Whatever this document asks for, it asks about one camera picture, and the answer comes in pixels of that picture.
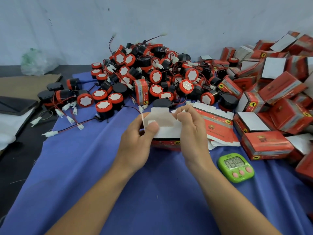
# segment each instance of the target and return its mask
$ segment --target person's left hand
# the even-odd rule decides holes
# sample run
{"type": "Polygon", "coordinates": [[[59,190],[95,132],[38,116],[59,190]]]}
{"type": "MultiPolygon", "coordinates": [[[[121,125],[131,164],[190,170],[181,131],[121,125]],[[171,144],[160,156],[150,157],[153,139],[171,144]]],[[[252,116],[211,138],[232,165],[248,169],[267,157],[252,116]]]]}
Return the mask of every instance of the person's left hand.
{"type": "MultiPolygon", "coordinates": [[[[143,116],[146,117],[148,114],[149,112],[144,113],[143,116]]],[[[113,163],[113,166],[117,166],[131,175],[147,162],[151,141],[159,131],[157,122],[152,122],[147,126],[145,134],[140,136],[139,130],[141,125],[142,117],[138,115],[122,134],[119,149],[113,163]]]]}

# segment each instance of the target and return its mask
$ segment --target green digital timer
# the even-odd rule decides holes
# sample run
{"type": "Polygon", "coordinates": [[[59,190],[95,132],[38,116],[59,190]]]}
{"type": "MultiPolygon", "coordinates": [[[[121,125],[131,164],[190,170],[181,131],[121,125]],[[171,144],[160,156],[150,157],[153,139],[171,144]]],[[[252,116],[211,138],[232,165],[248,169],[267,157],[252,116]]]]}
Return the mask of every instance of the green digital timer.
{"type": "Polygon", "coordinates": [[[239,183],[254,176],[253,167],[238,153],[221,156],[217,162],[224,176],[234,183],[239,183]]]}

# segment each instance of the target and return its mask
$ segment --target hand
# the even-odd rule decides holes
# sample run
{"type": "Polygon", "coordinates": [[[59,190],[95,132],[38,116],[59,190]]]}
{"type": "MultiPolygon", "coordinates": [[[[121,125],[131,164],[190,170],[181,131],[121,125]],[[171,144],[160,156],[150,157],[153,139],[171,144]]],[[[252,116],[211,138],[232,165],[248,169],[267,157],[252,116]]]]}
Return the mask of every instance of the hand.
{"type": "Polygon", "coordinates": [[[205,123],[201,115],[191,105],[186,105],[179,107],[173,116],[182,123],[180,146],[186,166],[190,170],[193,166],[215,168],[209,154],[205,123]]]}
{"type": "MultiPolygon", "coordinates": [[[[149,112],[144,113],[143,116],[146,117],[148,114],[149,112]]],[[[142,118],[141,115],[138,115],[122,134],[119,149],[113,163],[113,166],[122,168],[124,172],[130,175],[133,175],[147,162],[151,141],[159,131],[157,122],[152,122],[146,128],[145,134],[140,136],[139,130],[141,126],[142,118]]]]}

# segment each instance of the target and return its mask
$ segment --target person's right hand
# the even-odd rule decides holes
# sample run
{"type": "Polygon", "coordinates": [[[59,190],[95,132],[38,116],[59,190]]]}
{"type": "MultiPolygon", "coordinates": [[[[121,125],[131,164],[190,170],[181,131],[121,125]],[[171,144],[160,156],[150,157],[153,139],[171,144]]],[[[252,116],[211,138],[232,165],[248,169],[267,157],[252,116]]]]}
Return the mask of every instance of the person's right hand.
{"type": "Polygon", "coordinates": [[[186,166],[193,168],[214,167],[208,150],[205,122],[191,105],[179,107],[173,116],[182,123],[180,145],[186,166]]]}

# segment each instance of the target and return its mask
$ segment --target forearm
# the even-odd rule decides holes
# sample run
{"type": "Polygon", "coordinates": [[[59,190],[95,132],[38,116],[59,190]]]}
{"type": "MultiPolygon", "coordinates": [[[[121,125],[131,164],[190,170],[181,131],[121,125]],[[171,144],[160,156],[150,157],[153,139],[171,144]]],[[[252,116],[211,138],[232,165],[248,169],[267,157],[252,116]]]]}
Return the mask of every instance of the forearm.
{"type": "Polygon", "coordinates": [[[194,166],[192,173],[222,234],[280,234],[215,166],[194,166]]]}
{"type": "Polygon", "coordinates": [[[98,235],[131,176],[113,166],[46,235],[98,235]]]}

